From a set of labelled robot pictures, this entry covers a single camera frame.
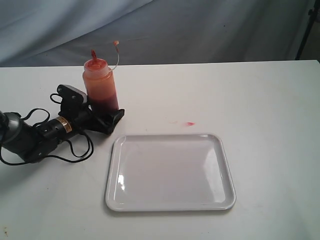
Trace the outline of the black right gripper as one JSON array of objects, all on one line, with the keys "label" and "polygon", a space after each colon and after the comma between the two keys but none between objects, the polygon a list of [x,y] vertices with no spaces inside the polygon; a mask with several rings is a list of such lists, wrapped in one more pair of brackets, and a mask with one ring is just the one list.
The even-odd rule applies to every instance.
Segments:
[{"label": "black right gripper", "polygon": [[124,115],[124,109],[93,114],[88,102],[61,101],[58,113],[58,133],[75,134],[80,130],[90,130],[111,135]]}]

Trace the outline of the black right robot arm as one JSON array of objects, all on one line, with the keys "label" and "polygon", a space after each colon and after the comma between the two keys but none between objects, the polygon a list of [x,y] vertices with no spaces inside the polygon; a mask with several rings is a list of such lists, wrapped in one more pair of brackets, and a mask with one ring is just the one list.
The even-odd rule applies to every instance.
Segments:
[{"label": "black right robot arm", "polygon": [[[17,112],[1,112],[0,114],[0,147],[18,155],[20,165],[33,164],[45,158],[55,158],[67,163],[79,163],[87,160],[94,153],[94,143],[86,133],[87,130],[110,136],[118,122],[125,115],[124,109],[108,112],[98,116],[87,103],[67,103],[62,101],[58,117],[49,116],[33,125],[26,123],[36,110],[31,110],[27,116],[21,117]],[[67,159],[53,155],[58,145],[66,142],[71,145],[71,138],[84,136],[88,149],[82,155],[77,155],[71,147],[75,159]]]}]

